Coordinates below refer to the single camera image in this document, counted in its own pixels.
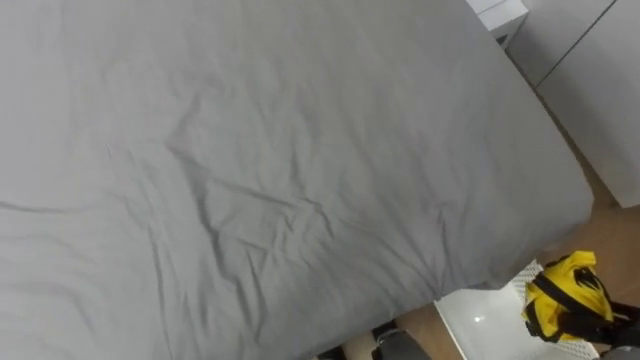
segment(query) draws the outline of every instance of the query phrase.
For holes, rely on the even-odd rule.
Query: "floor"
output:
[[[640,305],[640,207],[620,209],[606,186],[568,139],[583,166],[595,195],[590,221],[558,248],[541,254],[542,264],[574,250],[595,251],[597,272],[618,302]],[[433,305],[426,306],[397,320],[434,360],[461,360],[455,343]],[[374,347],[369,334],[356,337],[344,345],[349,360],[370,360]]]

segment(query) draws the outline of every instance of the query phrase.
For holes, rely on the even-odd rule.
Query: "mattress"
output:
[[[307,360],[590,212],[464,0],[0,3],[5,359]]]

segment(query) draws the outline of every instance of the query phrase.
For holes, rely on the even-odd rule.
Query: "bed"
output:
[[[0,3],[5,359],[308,360],[590,213],[463,0]]]

